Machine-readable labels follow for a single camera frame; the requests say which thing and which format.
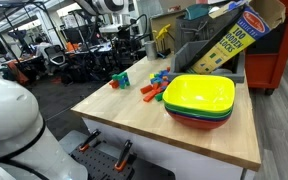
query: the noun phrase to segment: red bowl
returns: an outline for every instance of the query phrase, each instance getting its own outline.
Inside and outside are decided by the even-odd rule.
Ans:
[[[197,119],[197,118],[189,118],[186,116],[181,116],[178,114],[174,114],[168,110],[166,110],[166,111],[176,121],[178,121],[178,122],[180,122],[186,126],[189,126],[192,128],[197,128],[197,129],[207,129],[207,130],[215,129],[215,128],[218,128],[218,127],[222,126],[223,124],[225,124],[226,121],[230,118],[230,117],[228,117],[227,119],[222,120],[222,121],[207,121],[207,120],[201,120],[201,119]]]

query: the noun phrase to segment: black clamp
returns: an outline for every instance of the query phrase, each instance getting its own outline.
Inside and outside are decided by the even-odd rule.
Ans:
[[[124,144],[124,148],[120,154],[120,157],[118,158],[116,164],[115,164],[115,169],[118,172],[123,171],[124,167],[126,166],[127,159],[130,155],[130,149],[132,147],[133,143],[130,140],[126,140]]]
[[[90,147],[89,143],[93,141],[98,135],[101,134],[101,131],[95,129],[91,135],[81,144],[80,151],[84,152],[88,147]]]

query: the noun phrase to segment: table edge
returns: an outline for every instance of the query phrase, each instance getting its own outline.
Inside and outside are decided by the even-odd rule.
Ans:
[[[141,129],[137,129],[134,127],[118,124],[116,122],[108,121],[108,120],[105,120],[102,118],[98,118],[96,116],[91,116],[89,114],[79,112],[77,110],[74,110],[74,107],[71,109],[71,111],[73,111],[78,116],[81,116],[81,117],[86,118],[88,120],[94,120],[94,121],[97,121],[97,122],[100,122],[100,123],[103,123],[103,124],[106,124],[106,125],[118,128],[118,129],[122,129],[124,131],[128,131],[128,132],[131,132],[131,133],[134,133],[134,134],[146,137],[146,138],[160,141],[160,142],[163,142],[163,143],[166,143],[166,144],[169,144],[169,145],[181,148],[181,149],[195,152],[195,153],[198,153],[198,154],[210,157],[210,158],[214,158],[214,159],[217,159],[217,160],[229,163],[229,164],[233,164],[233,165],[236,165],[236,166],[239,166],[242,168],[246,168],[246,169],[249,169],[249,170],[252,170],[255,172],[258,172],[259,168],[261,166],[261,162],[255,162],[255,161],[250,161],[250,160],[246,160],[246,159],[241,159],[238,157],[234,157],[234,156],[223,154],[223,153],[220,153],[217,151],[213,151],[213,150],[210,150],[207,148],[199,147],[197,145],[192,145],[192,144],[188,144],[185,142],[169,139],[169,138],[166,138],[166,137],[163,137],[160,135],[156,135],[154,133],[143,131]]]

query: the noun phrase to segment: yellow bowl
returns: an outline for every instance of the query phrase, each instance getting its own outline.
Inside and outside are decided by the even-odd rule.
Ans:
[[[226,77],[182,75],[166,88],[163,100],[174,106],[219,113],[232,108],[234,96],[234,83]]]

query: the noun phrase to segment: gray floor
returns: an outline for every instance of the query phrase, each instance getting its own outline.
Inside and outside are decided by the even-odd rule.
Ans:
[[[280,87],[270,97],[251,89],[262,166],[256,180],[288,180],[288,62]]]

